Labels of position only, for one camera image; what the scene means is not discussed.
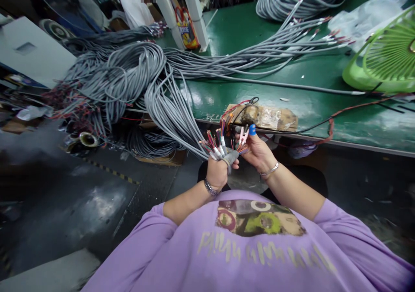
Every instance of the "wristwatch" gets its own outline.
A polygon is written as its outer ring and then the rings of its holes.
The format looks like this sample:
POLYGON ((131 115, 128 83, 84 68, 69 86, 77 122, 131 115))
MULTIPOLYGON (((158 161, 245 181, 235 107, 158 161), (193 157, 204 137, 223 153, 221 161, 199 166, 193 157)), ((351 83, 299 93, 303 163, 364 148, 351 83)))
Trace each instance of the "wristwatch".
POLYGON ((277 163, 275 164, 275 167, 274 168, 272 168, 270 171, 268 171, 268 172, 265 172, 265 173, 260 173, 260 175, 261 176, 266 176, 266 175, 268 175, 268 174, 270 174, 270 173, 272 173, 272 172, 274 172, 275 170, 277 170, 278 169, 278 166, 280 165, 280 163, 277 161, 277 163))
POLYGON ((204 180, 204 186, 206 187, 206 189, 208 190, 209 194, 212 195, 213 197, 216 197, 217 195, 220 194, 220 191, 214 190, 211 185, 209 184, 208 180, 205 179, 204 180))

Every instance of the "white pillar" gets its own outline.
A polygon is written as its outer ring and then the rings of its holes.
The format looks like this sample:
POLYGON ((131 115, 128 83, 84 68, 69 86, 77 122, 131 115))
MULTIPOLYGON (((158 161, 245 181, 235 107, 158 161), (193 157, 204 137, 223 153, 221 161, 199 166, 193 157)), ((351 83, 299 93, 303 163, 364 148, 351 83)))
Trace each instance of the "white pillar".
POLYGON ((164 17, 164 20, 167 23, 167 26, 172 30, 172 35, 174 41, 176 42, 177 48, 184 50, 185 46, 183 44, 179 28, 177 27, 175 12, 173 10, 170 0, 156 0, 156 3, 161 10, 161 13, 164 17))
POLYGON ((200 7, 200 0, 186 0, 187 9, 193 21, 196 36, 200 44, 200 51, 206 51, 209 45, 208 34, 206 32, 206 25, 202 18, 202 8, 200 7))

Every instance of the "shirt print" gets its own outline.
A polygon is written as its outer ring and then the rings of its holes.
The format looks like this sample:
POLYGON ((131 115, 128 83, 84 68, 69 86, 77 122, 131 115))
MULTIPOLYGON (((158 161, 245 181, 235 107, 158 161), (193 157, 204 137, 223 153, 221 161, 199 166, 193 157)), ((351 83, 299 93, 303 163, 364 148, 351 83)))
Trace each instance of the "shirt print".
POLYGON ((255 200, 219 201, 215 225, 242 237, 306 234, 290 209, 255 200))

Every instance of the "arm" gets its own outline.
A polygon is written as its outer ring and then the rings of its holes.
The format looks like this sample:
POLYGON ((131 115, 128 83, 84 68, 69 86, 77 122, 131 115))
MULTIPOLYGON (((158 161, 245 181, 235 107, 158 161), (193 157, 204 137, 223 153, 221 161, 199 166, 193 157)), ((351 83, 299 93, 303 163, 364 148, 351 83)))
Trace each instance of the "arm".
MULTIPOLYGON (((232 168, 238 169, 239 161, 236 160, 232 168)), ((228 182, 228 165, 224 161, 214 161, 209 157, 206 179, 216 191, 221 191, 228 182)), ((199 209, 214 198, 207 191, 204 181, 200 181, 188 191, 166 201, 163 208, 165 217, 180 225, 189 214, 199 209)))
POLYGON ((82 291, 130 291, 176 229, 177 225, 163 216, 163 203, 154 206, 102 263, 82 291))
MULTIPOLYGON (((238 164, 236 160, 232 167, 238 169, 238 164)), ((206 179, 214 190, 222 190, 228 180, 228 165, 224 161, 209 159, 206 179)), ((201 181, 176 198, 153 207, 109 255, 82 291, 130 291, 163 244, 173 236, 177 226, 190 213, 212 200, 201 181)))
MULTIPOLYGON (((255 125, 249 128, 247 143, 251 152, 244 154, 243 157, 256 167, 259 173, 266 173, 275 167, 277 160, 267 144, 256 134, 255 125)), ((264 179, 283 206, 294 210, 310 221, 314 219, 326 200, 281 163, 277 170, 264 176, 264 179)))
POLYGON ((314 219, 378 291, 409 291, 415 268, 396 256, 359 219, 330 200, 314 219))

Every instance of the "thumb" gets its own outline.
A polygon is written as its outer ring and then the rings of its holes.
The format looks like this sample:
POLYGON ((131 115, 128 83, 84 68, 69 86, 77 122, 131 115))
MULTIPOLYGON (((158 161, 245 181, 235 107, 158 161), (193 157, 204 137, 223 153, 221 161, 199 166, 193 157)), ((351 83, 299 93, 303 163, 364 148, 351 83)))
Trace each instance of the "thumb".
POLYGON ((260 143, 262 140, 259 138, 258 134, 256 134, 256 127, 254 124, 252 124, 249 127, 249 139, 251 140, 251 143, 253 144, 258 144, 260 143))

